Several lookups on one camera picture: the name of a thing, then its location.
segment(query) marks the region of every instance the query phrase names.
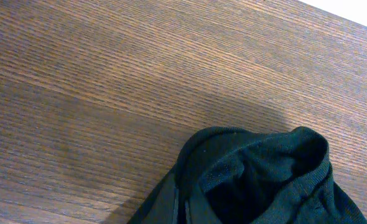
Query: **brown wood grain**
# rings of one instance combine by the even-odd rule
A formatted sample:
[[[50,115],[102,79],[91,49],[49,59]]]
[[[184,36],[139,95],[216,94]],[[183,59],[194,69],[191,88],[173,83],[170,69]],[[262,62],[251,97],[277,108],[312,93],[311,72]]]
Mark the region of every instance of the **brown wood grain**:
[[[0,1],[0,223],[125,223],[207,126],[308,126],[367,218],[367,27],[297,1]]]

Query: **wooden table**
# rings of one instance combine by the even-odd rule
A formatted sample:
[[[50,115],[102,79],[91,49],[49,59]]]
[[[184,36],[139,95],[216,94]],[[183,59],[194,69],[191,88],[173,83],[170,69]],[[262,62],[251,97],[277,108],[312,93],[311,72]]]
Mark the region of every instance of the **wooden table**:
[[[0,1],[0,223],[125,223],[208,126],[308,126],[367,218],[367,27],[297,1]]]

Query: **dark green fabric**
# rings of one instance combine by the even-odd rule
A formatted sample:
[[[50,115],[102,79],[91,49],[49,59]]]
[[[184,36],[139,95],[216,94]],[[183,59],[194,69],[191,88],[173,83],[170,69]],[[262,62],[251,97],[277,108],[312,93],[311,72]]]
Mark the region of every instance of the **dark green fabric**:
[[[204,129],[169,174],[178,192],[160,194],[164,179],[129,223],[367,223],[333,181],[327,141],[309,128]]]

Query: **dark cloth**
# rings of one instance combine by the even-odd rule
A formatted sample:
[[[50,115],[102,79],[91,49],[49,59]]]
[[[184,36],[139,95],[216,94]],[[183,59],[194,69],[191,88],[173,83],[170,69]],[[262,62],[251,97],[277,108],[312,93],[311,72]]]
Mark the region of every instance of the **dark cloth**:
[[[326,139],[309,128],[207,128],[128,222],[367,223],[333,180]]]

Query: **wooden surface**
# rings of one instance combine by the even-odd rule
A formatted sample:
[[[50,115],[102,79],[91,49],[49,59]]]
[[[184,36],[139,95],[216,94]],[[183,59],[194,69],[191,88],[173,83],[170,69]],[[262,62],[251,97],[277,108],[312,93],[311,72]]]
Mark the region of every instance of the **wooden surface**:
[[[0,1],[0,223],[125,223],[207,126],[308,126],[367,218],[367,28],[297,1]]]

